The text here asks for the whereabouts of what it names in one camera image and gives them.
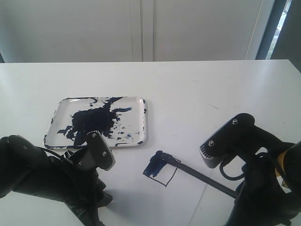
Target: metal bolt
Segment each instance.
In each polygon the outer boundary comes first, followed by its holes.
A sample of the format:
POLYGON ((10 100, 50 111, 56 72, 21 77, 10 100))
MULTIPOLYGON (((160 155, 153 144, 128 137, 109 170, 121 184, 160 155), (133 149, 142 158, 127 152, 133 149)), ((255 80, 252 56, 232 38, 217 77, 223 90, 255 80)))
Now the metal bolt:
POLYGON ((209 145, 209 147, 213 147, 214 146, 214 141, 213 140, 209 140, 208 145, 209 145))
POLYGON ((237 125, 238 124, 238 120, 237 119, 233 119, 232 124, 233 125, 237 125))

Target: paint tray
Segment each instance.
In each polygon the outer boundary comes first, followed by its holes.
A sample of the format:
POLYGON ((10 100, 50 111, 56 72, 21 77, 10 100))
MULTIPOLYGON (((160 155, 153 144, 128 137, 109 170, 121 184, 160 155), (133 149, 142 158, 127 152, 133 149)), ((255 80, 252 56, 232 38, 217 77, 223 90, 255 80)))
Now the paint tray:
POLYGON ((79 97, 59 103, 44 145, 48 149, 79 149, 85 135, 98 130, 109 147, 140 145, 145 140, 146 103, 140 97, 79 97))

